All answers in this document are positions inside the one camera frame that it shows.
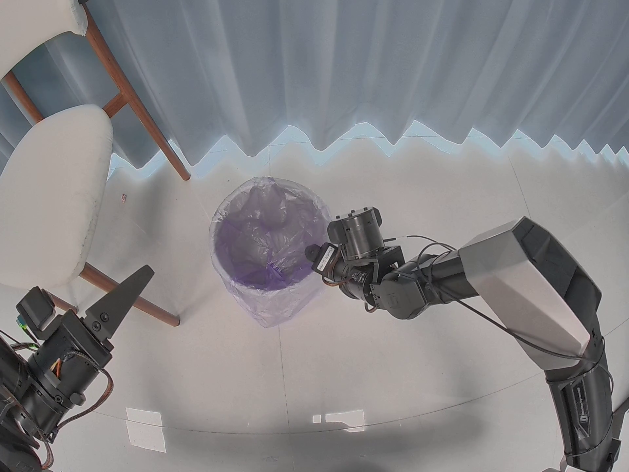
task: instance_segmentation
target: plastic bag liner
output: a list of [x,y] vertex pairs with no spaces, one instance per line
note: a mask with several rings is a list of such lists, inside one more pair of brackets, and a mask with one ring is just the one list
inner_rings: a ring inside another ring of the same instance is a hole
[[330,212],[288,180],[248,180],[218,207],[209,229],[212,263],[227,290],[264,327],[290,320],[322,290],[307,246],[328,240]]

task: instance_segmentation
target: chair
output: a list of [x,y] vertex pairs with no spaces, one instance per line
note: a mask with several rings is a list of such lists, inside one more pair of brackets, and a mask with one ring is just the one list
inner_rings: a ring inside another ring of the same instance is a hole
[[[45,40],[91,27],[78,0],[0,0],[0,16],[0,77]],[[120,97],[129,100],[129,91],[121,89]],[[109,113],[120,103],[107,104]],[[40,116],[14,149],[0,174],[0,283],[52,288],[81,276],[105,291],[116,287],[87,263],[111,158],[109,113],[82,105]],[[52,298],[63,310],[73,308]],[[135,307],[179,325],[178,317],[143,298]]]

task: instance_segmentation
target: floor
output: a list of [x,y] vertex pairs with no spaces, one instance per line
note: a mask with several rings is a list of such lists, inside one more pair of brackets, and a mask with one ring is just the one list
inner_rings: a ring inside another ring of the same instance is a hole
[[[279,327],[249,318],[211,265],[208,230],[216,207],[254,176],[308,186],[333,215],[376,206],[385,237],[460,246],[532,217],[601,287],[615,406],[629,396],[627,156],[570,151],[557,139],[539,149],[523,135],[500,149],[482,135],[454,146],[428,130],[391,146],[360,128],[335,146],[318,153],[294,132],[247,157],[227,140],[188,183],[159,157],[143,170],[113,166],[88,260],[117,279],[150,264],[143,295],[182,321],[170,328],[129,313],[112,340],[114,392],[60,432],[54,470],[558,467],[561,436],[543,374],[515,341],[456,304],[402,322],[326,288]],[[403,242],[406,257],[422,246]],[[54,292],[81,311],[101,295],[82,280]],[[13,323],[22,294],[0,288],[3,324]],[[480,298],[470,302],[491,313]],[[104,387],[94,382],[88,403]]]

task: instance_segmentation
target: curtain fold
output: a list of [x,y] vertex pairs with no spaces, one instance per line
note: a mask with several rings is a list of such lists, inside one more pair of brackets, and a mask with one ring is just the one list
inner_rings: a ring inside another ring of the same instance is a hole
[[[395,143],[413,120],[460,143],[521,130],[599,152],[629,140],[629,0],[90,0],[167,138],[195,164],[224,135],[255,155],[287,125],[323,150],[356,123]],[[70,34],[14,69],[47,116],[116,89]],[[0,92],[0,154],[28,129]],[[156,153],[129,108],[114,150]]]

